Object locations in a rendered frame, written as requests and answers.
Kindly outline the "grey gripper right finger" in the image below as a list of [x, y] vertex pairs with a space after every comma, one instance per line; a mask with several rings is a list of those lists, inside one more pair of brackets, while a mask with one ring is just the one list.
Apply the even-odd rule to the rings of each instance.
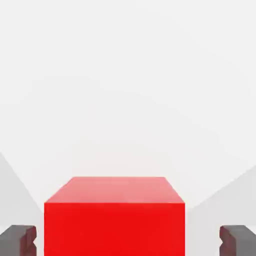
[[219, 256], [256, 256], [256, 234], [245, 225], [222, 225]]

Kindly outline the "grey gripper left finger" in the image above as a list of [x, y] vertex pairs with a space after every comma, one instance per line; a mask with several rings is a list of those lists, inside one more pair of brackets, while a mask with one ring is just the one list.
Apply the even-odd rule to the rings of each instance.
[[11, 225], [0, 234], [0, 256], [37, 256], [34, 225]]

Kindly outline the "small red cube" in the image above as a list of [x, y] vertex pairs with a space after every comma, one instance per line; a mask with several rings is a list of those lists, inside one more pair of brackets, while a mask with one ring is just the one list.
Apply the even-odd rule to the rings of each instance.
[[73, 177], [44, 203], [44, 256], [185, 256], [185, 202], [164, 177]]

